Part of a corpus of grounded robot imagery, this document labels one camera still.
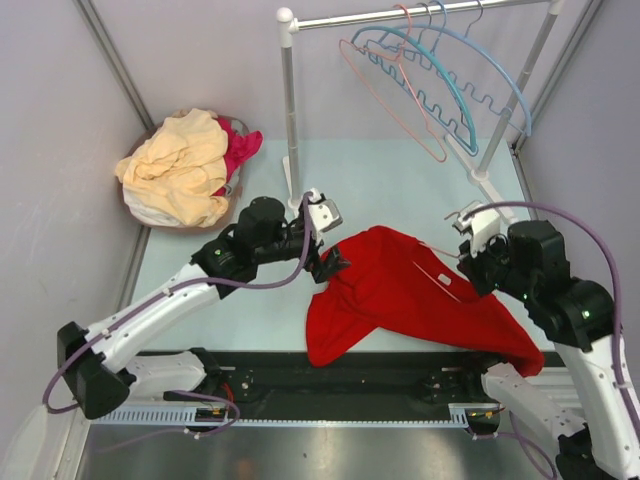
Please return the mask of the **red t shirt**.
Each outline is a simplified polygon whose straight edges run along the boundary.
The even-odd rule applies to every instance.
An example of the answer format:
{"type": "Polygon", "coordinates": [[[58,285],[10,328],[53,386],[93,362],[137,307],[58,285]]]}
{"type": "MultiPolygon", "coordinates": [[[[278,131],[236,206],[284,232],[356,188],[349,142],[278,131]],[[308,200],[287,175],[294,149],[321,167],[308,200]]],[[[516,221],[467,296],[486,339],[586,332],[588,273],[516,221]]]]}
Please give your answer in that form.
{"type": "Polygon", "coordinates": [[[340,241],[351,266],[315,294],[306,319],[314,367],[337,360],[376,329],[467,350],[496,353],[524,377],[545,364],[541,350],[493,294],[457,303],[416,266],[428,258],[418,239],[374,226],[340,241]]]}

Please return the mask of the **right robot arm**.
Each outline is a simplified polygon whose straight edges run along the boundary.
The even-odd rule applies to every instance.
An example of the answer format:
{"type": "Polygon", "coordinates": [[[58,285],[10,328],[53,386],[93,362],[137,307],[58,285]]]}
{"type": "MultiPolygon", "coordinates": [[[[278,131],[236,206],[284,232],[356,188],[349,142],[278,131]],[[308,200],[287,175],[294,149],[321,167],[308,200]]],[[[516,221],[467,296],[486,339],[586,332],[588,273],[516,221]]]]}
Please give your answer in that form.
{"type": "Polygon", "coordinates": [[[501,219],[482,212],[458,217],[459,270],[480,295],[500,291],[519,300],[554,344],[575,387],[583,416],[557,404],[513,364],[477,366],[461,388],[473,401],[489,396],[507,407],[554,454],[564,479],[636,479],[639,439],[623,396],[639,404],[632,385],[617,381],[611,352],[614,301],[594,281],[570,273],[564,238],[548,221],[528,220],[500,232],[501,219]]]}

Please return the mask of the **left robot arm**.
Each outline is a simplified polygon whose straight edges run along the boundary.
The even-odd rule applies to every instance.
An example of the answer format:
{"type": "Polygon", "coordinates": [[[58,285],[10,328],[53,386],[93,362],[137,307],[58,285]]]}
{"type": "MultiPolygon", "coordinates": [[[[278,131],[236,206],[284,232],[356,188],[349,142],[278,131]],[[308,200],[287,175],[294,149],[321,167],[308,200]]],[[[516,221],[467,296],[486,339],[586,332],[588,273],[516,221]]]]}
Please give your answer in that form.
{"type": "Polygon", "coordinates": [[[277,199],[258,197],[236,222],[191,256],[176,274],[124,310],[83,328],[75,322],[57,333],[56,380],[63,380],[74,405],[89,420],[100,419],[127,400],[212,400],[223,385],[222,370],[204,348],[145,356],[146,346],[177,321],[213,305],[239,289],[260,289],[262,265],[296,261],[285,279],[265,284],[276,289],[301,272],[315,283],[348,267],[338,248],[320,251],[324,233],[342,222],[336,204],[307,192],[296,217],[288,221],[277,199]]]}

